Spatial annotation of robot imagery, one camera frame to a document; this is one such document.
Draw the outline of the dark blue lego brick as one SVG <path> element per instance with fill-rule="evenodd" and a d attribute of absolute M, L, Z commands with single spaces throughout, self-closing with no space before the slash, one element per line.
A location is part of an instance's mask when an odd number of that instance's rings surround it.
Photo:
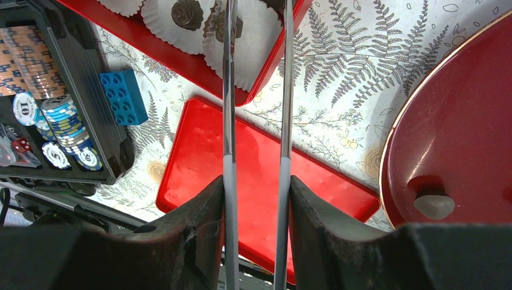
<path fill-rule="evenodd" d="M 133 69 L 102 72 L 99 77 L 117 124 L 136 126 L 149 119 Z"/>

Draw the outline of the silver tweezers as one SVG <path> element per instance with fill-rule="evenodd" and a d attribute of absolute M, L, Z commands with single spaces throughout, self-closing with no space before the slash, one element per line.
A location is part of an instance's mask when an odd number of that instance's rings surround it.
<path fill-rule="evenodd" d="M 234 51 L 237 3 L 227 1 L 223 38 L 223 188 L 225 192 L 225 266 L 226 288 L 239 289 L 238 214 L 235 161 Z M 287 249 L 291 182 L 294 26 L 293 2 L 284 3 L 284 84 L 281 124 L 280 171 L 278 184 L 277 244 L 274 289 L 287 288 Z"/>

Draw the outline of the white paper cup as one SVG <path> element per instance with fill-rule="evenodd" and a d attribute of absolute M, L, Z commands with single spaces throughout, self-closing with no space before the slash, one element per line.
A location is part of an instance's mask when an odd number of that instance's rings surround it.
<path fill-rule="evenodd" d="M 206 64 L 223 76 L 223 43 L 215 40 L 213 16 L 225 11 L 226 1 L 216 1 L 206 22 L 203 54 Z M 235 39 L 235 86 L 250 91 L 265 64 L 278 36 L 281 21 L 276 11 L 264 1 L 237 1 L 237 17 L 243 21 L 241 38 Z"/>

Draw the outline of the dark red round tray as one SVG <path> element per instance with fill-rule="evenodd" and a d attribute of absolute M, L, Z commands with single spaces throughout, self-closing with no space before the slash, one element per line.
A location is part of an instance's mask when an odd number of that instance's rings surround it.
<path fill-rule="evenodd" d="M 379 190 L 393 227 L 511 223 L 511 13 L 462 43 L 418 85 L 383 148 Z M 413 205 L 418 192 L 454 201 L 441 220 Z"/>

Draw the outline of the light blue ten chip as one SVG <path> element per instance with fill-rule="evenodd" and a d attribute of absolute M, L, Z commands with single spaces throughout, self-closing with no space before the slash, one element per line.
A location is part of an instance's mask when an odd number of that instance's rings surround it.
<path fill-rule="evenodd" d="M 39 119 L 39 107 L 29 92 L 21 92 L 13 99 L 13 113 L 24 126 L 35 125 Z"/>

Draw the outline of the dark round chocolate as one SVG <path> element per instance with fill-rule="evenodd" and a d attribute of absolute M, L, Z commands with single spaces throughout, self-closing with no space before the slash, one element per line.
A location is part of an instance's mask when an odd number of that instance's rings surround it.
<path fill-rule="evenodd" d="M 423 190 L 418 192 L 414 207 L 426 218 L 441 220 L 455 209 L 455 201 L 443 190 Z"/>

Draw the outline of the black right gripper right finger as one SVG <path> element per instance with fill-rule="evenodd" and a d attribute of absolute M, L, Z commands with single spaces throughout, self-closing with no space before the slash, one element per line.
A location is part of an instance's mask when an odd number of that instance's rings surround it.
<path fill-rule="evenodd" d="M 290 182 L 297 289 L 510 289 L 511 227 L 406 224 L 387 233 Z"/>

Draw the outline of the black poker chip case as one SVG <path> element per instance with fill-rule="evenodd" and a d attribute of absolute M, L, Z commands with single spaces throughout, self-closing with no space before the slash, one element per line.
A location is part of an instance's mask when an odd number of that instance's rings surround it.
<path fill-rule="evenodd" d="M 13 113 L 13 99 L 31 92 L 1 37 L 1 179 L 77 184 L 109 184 L 133 165 L 126 128 L 116 123 L 99 74 L 103 66 L 87 20 L 56 1 L 2 1 L 1 29 L 37 25 L 93 143 L 67 155 L 56 142 L 40 105 L 39 119 L 24 126 Z"/>

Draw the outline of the orange blue chip stack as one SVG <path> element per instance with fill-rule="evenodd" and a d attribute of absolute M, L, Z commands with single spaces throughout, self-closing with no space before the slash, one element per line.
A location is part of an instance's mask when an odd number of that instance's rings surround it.
<path fill-rule="evenodd" d="M 59 67 L 37 25 L 2 28 L 1 37 L 35 99 L 68 94 Z"/>

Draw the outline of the blue white mixed chip stack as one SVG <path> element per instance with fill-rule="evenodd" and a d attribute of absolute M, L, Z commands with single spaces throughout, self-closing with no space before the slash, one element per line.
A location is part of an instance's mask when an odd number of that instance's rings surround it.
<path fill-rule="evenodd" d="M 67 155 L 93 148 L 92 140 L 70 95 L 49 98 L 40 105 L 42 115 Z"/>

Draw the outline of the red tin lid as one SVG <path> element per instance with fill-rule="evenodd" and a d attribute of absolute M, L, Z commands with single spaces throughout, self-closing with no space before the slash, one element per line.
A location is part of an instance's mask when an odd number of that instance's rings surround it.
<path fill-rule="evenodd" d="M 239 253 L 274 270 L 280 144 L 248 121 L 235 122 Z M 292 151 L 292 174 L 349 216 L 366 222 L 380 207 L 368 187 L 320 161 Z M 184 104 L 156 206 L 163 212 L 186 203 L 223 172 L 220 106 L 200 97 Z"/>

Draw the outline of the dark swirl chocolate in cup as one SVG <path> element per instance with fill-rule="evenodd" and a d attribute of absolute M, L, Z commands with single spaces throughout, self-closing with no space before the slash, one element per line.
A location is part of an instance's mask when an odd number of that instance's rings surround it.
<path fill-rule="evenodd" d="M 180 28 L 196 31 L 203 22 L 203 10 L 199 1 L 178 0 L 171 8 L 171 18 Z"/>

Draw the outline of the dark flower chocolate in cup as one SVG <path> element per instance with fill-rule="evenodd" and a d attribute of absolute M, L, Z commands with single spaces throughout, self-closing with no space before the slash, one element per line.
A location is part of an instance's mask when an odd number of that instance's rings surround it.
<path fill-rule="evenodd" d="M 214 29 L 214 37 L 218 42 L 224 42 L 224 25 L 225 25 L 225 11 L 221 11 L 217 16 L 213 16 L 213 24 L 210 26 Z M 241 38 L 243 32 L 243 21 L 240 18 L 236 20 L 235 38 Z"/>

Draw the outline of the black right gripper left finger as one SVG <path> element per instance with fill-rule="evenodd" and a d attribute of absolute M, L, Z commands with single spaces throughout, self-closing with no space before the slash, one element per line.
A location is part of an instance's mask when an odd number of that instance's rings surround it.
<path fill-rule="evenodd" d="M 223 178 L 130 233 L 47 212 L 1 228 L 2 289 L 216 289 L 224 240 Z"/>

